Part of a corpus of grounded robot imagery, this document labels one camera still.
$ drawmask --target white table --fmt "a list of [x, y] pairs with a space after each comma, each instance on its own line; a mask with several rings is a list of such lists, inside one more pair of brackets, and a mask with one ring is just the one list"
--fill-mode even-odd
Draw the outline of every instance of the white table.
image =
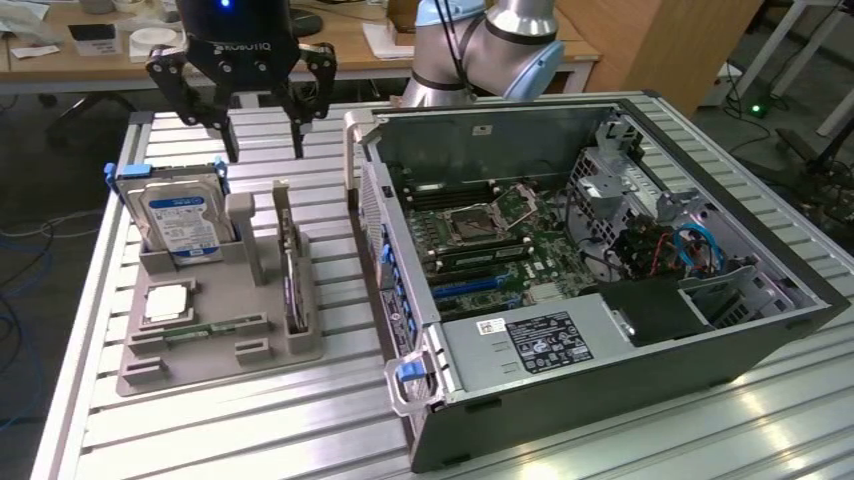
[[[795, 253], [854, 298], [854, 259], [676, 110], [640, 94], [584, 96], [591, 97], [624, 97], [635, 103]], [[287, 178], [292, 185], [293, 219], [312, 242], [324, 358], [136, 397], [116, 395], [140, 236], [110, 195], [34, 480], [564, 480], [624, 475], [699, 479], [806, 473], [831, 478], [854, 472], [854, 309], [848, 309], [727, 385], [452, 469], [409, 473], [347, 220], [341, 117], [357, 107], [337, 105], [329, 118], [316, 122], [301, 160], [292, 157], [289, 128], [279, 109], [232, 112], [241, 163], [229, 166], [229, 183], [233, 191], [255, 194], [257, 235], [273, 234], [272, 180]], [[648, 142], [642, 147], [660, 180], [674, 189], [684, 185], [683, 173], [658, 148]], [[156, 164], [161, 159], [216, 154], [223, 154], [221, 142], [167, 113], [129, 126], [121, 162]]]

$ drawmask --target warning label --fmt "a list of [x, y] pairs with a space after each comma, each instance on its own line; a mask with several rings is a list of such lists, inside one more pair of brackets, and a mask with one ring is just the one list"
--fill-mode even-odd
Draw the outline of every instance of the warning label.
[[529, 373], [592, 360], [590, 348], [566, 312], [507, 323], [505, 328]]

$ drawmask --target red cable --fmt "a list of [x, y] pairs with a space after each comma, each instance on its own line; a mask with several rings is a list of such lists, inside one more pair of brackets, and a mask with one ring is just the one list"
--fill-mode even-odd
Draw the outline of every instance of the red cable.
[[658, 245], [655, 246], [655, 254], [652, 255], [652, 270], [650, 271], [650, 275], [655, 275], [655, 270], [658, 269], [658, 255], [662, 253], [662, 246], [664, 244], [664, 238], [670, 233], [663, 233], [660, 238], [658, 239]]

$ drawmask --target robotiq logo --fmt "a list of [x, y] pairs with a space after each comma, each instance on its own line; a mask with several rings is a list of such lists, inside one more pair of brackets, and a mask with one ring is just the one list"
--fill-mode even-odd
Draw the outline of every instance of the robotiq logo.
[[249, 43], [248, 45], [216, 45], [216, 53], [217, 55], [223, 52], [261, 52], [271, 51], [272, 46], [269, 43]]

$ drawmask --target blue cable on floor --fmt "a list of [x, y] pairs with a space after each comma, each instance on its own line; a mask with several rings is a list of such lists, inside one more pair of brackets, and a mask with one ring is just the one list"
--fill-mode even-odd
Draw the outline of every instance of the blue cable on floor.
[[34, 344], [33, 344], [33, 339], [30, 338], [29, 332], [26, 331], [24, 325], [21, 324], [21, 321], [17, 318], [17, 315], [10, 310], [12, 306], [8, 304], [5, 299], [13, 298], [13, 297], [20, 297], [33, 287], [36, 287], [38, 285], [38, 282], [41, 282], [41, 280], [44, 279], [44, 277], [46, 276], [46, 274], [50, 271], [52, 262], [53, 262], [53, 256], [50, 255], [50, 252], [45, 250], [45, 247], [32, 247], [32, 246], [17, 245], [17, 244], [12, 244], [12, 243], [6, 243], [6, 242], [0, 241], [0, 248], [5, 248], [6, 250], [12, 250], [14, 252], [41, 254], [41, 258], [42, 258], [41, 265], [40, 265], [40, 268], [36, 271], [36, 273], [32, 274], [32, 276], [28, 279], [25, 279], [14, 288], [10, 288], [5, 292], [0, 292], [0, 299], [2, 299], [2, 303], [6, 305], [6, 307], [9, 309], [9, 314], [8, 315], [0, 315], [0, 322], [6, 324], [6, 327], [9, 328], [9, 330], [8, 330], [9, 333], [12, 333], [13, 330], [17, 329], [17, 335], [18, 335], [18, 338], [20, 338], [20, 343], [24, 346], [24, 351], [26, 352], [26, 355], [29, 355], [29, 358], [32, 360], [32, 365], [33, 365], [33, 368], [34, 368], [34, 371], [36, 371], [34, 372], [36, 373], [36, 379], [34, 379], [36, 380], [36, 388], [34, 388], [34, 392], [33, 392], [32, 398], [29, 400], [29, 403], [17, 412], [17, 414], [14, 416], [12, 416], [0, 425], [0, 433], [2, 433], [5, 431], [5, 429], [9, 428], [14, 424], [14, 422], [21, 417], [26, 416], [29, 414], [29, 412], [37, 407], [38, 399], [41, 398], [41, 393], [42, 393], [42, 388], [44, 388], [44, 368], [42, 368], [41, 359], [38, 358], [38, 353], [36, 351], [36, 347], [34, 347]]
[[[29, 247], [26, 245], [16, 245], [13, 243], [6, 243], [4, 241], [0, 241], [0, 248], [5, 248], [6, 250], [12, 250], [16, 252], [34, 253], [34, 254], [40, 254], [44, 251], [42, 247]], [[49, 251], [44, 252], [42, 260], [44, 261], [41, 262], [41, 267], [38, 268], [38, 271], [32, 275], [32, 277], [24, 280], [17, 287], [9, 289], [9, 291], [6, 292], [2, 292], [6, 298], [20, 297], [44, 279], [44, 277], [49, 273], [50, 268], [53, 266], [53, 255], [50, 255]]]
[[36, 346], [33, 344], [32, 338], [29, 338], [29, 333], [21, 325], [20, 320], [16, 322], [8, 315], [0, 315], [0, 321], [2, 321], [10, 329], [17, 328], [17, 334], [21, 338], [21, 344], [24, 345], [24, 349], [26, 350], [26, 355], [29, 355], [32, 359], [33, 367], [36, 370], [36, 391], [29, 400], [29, 404], [17, 412], [17, 414], [12, 418], [5, 421], [2, 425], [0, 425], [0, 433], [2, 433], [5, 429], [14, 424], [17, 419], [24, 417], [38, 404], [44, 384], [44, 369], [41, 366], [41, 359], [38, 358], [38, 354], [36, 352]]

